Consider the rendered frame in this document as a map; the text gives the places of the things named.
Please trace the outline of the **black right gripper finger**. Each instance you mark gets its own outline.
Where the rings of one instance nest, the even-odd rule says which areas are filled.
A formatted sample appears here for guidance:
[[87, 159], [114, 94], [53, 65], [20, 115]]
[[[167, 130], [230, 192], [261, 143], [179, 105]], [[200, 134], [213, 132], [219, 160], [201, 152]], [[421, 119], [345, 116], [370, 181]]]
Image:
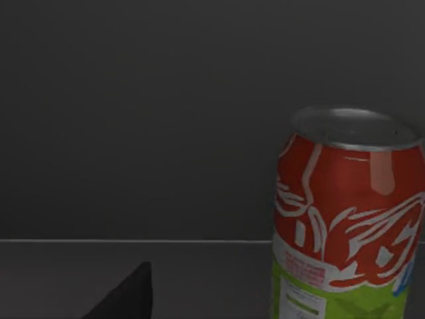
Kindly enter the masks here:
[[81, 319], [151, 319], [151, 263], [141, 263]]

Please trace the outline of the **red and green can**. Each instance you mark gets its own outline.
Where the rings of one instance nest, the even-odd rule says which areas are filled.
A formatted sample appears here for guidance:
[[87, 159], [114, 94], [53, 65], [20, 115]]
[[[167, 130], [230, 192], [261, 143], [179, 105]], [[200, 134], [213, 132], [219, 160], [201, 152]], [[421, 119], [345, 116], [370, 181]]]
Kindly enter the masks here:
[[421, 131], [309, 106], [278, 158], [270, 319], [403, 319], [425, 216]]

